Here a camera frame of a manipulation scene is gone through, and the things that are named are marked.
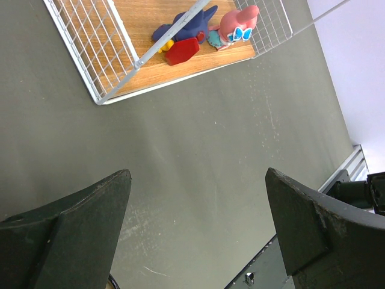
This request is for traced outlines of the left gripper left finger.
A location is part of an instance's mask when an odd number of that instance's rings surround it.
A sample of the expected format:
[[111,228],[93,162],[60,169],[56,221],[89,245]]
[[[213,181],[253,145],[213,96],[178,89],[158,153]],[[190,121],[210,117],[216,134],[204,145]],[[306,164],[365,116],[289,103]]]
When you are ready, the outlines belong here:
[[128,169],[1,222],[1,288],[105,288],[131,191]]

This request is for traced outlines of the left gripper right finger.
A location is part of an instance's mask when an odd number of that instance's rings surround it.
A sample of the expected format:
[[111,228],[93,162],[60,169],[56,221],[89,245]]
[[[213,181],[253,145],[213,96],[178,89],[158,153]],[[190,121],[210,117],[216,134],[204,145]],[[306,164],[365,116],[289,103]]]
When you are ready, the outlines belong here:
[[384,287],[384,216],[273,168],[265,183],[286,273],[296,288]]

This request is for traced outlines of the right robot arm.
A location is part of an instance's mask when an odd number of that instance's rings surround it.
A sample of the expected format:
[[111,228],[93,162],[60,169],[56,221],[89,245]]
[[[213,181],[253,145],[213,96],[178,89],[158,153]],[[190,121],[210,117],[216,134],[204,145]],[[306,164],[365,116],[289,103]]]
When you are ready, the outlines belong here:
[[364,181],[352,181],[347,170],[341,170],[325,189],[326,195],[354,207],[384,216],[384,172],[369,174]]

